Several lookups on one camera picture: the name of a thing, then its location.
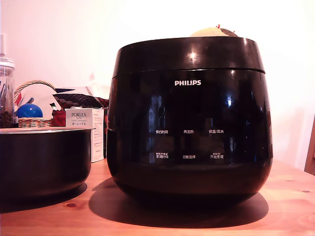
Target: blue ball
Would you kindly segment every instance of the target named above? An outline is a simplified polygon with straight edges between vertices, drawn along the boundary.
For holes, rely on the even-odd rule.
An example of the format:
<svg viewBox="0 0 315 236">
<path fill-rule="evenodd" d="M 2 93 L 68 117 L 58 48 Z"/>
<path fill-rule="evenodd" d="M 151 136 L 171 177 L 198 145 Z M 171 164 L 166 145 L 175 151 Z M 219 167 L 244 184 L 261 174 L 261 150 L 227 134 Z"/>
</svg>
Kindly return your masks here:
<svg viewBox="0 0 315 236">
<path fill-rule="evenodd" d="M 41 109 L 34 104 L 24 104 L 16 112 L 18 118 L 43 117 Z"/>
</svg>

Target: cardboard box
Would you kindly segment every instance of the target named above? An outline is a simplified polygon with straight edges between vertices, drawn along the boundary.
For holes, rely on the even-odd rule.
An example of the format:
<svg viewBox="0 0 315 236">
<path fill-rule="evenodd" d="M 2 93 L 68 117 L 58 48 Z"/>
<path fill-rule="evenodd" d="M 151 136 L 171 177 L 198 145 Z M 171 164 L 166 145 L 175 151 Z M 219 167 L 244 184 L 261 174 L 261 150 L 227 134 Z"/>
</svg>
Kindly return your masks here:
<svg viewBox="0 0 315 236">
<path fill-rule="evenodd" d="M 104 159 L 104 110 L 98 108 L 65 109 L 66 127 L 94 127 L 91 133 L 91 161 Z"/>
</svg>

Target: glass jar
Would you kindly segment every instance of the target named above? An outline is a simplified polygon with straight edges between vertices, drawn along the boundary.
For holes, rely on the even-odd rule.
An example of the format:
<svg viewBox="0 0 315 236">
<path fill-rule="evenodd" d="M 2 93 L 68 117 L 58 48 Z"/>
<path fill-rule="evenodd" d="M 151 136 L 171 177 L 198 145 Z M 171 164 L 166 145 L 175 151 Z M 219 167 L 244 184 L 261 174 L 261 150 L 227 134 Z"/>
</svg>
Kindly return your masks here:
<svg viewBox="0 0 315 236">
<path fill-rule="evenodd" d="M 13 127 L 14 70 L 14 60 L 0 58 L 0 128 Z"/>
</svg>

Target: wood knot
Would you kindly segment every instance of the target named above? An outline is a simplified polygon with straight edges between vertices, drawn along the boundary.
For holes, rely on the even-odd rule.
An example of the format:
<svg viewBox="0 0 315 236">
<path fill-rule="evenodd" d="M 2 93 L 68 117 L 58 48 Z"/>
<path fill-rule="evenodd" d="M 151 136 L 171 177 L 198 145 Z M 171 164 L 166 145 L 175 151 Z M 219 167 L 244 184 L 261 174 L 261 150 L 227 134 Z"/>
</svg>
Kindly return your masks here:
<svg viewBox="0 0 315 236">
<path fill-rule="evenodd" d="M 74 204 L 74 203 L 68 203 L 66 206 L 67 206 L 67 207 L 76 207 L 77 205 Z"/>
</svg>

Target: wooden table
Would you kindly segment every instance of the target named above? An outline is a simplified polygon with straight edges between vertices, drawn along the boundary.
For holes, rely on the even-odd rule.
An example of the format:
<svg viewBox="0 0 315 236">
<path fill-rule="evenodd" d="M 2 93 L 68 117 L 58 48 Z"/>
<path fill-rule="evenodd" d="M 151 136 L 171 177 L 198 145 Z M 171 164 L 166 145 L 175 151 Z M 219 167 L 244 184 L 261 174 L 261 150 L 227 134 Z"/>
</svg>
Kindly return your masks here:
<svg viewBox="0 0 315 236">
<path fill-rule="evenodd" d="M 1 236 L 315 236 L 315 176 L 278 161 L 258 194 L 219 212 L 140 207 L 113 182 L 106 160 L 92 164 L 86 185 L 71 200 L 8 208 Z"/>
</svg>

